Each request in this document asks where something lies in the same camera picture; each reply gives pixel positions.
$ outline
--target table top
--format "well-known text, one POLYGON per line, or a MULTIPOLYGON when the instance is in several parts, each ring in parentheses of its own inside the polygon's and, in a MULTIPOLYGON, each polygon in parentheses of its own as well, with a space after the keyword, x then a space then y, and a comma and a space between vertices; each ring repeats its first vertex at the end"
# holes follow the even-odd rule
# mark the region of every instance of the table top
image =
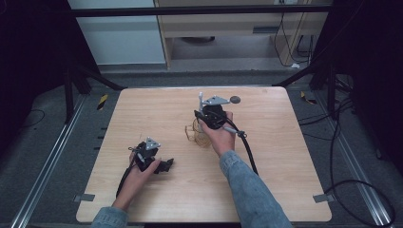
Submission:
MULTIPOLYGON (((174 158, 169 172, 153 175, 134 199, 128 214, 133 222, 237 222, 232 195, 211 146, 200 147, 187 139, 185 127, 195 120, 199 93, 239 104, 224 104, 234 113, 234 123, 245 131, 259 175, 291 221, 328 221, 327 202, 315 203, 323 194, 317 172, 302 137, 286 90, 282 87, 178 87, 129 88, 121 92, 105 139, 92 170, 77 219, 92 221, 101 207, 110 206, 128 157, 151 137, 162 146, 156 157, 174 158)), ((250 165, 241 139, 236 151, 250 165)))

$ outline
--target hand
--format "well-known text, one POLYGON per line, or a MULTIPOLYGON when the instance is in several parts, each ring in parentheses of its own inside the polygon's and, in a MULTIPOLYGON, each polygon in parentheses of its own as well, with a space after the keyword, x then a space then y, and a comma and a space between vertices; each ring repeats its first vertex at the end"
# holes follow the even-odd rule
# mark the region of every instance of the hand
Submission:
MULTIPOLYGON (((133 156, 134 153, 131 153, 130 161, 133 160, 133 156)), ((144 184, 157 169, 160 162, 161 160, 155 160, 143 172, 140 171, 139 167, 134 166, 130 170, 130 173, 125 180, 124 186, 122 187, 118 198, 115 199, 112 206, 127 212, 131 201, 133 201, 137 193, 139 193, 139 191, 143 188, 144 184)))
MULTIPOLYGON (((226 116, 232 121, 232 112, 226 112, 226 116)), ((210 139, 210 142, 213 145, 213 149, 216 151, 219 157, 221 157, 228 150, 235 149, 234 133, 230 133, 222 127, 217 130, 210 129, 202 120, 199 120, 199 124, 201 125, 201 129, 210 139)))

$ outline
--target sleeve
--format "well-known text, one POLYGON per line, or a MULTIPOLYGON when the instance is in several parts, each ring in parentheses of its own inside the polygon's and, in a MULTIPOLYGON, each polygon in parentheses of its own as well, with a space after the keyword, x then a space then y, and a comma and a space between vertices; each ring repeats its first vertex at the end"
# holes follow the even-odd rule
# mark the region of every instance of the sleeve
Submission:
POLYGON ((116 207, 103 207, 92 221, 91 227, 124 228, 127 225, 127 213, 116 207))
POLYGON ((270 190, 235 151, 220 157, 220 167, 228 179, 243 228, 292 227, 270 190))

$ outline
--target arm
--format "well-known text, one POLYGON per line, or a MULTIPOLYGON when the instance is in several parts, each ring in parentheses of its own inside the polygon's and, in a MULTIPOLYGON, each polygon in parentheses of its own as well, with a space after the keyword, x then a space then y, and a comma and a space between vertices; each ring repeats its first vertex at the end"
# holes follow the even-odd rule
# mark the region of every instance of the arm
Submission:
MULTIPOLYGON (((232 113, 226 114, 232 120, 232 113)), ((223 128, 212 130, 202 120, 200 125, 220 157, 221 171, 231 187, 241 226, 292 227, 261 178, 235 153, 235 134, 223 128)))
POLYGON ((155 160, 143 172, 136 166, 128 174, 124 186, 111 207, 103 207, 92 221, 91 227, 101 228, 123 228, 127 225, 127 209, 131 201, 143 188, 148 178, 154 173, 161 160, 155 160))

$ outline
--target white wall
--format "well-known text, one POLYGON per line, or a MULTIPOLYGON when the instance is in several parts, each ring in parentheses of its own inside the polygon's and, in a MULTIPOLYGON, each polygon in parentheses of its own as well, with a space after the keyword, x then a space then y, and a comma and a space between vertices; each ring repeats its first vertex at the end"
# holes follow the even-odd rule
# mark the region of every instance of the white wall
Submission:
MULTIPOLYGON (((152 0, 68 0, 72 9, 154 7, 152 0)), ((164 64, 156 16, 77 18, 98 65, 164 64)))

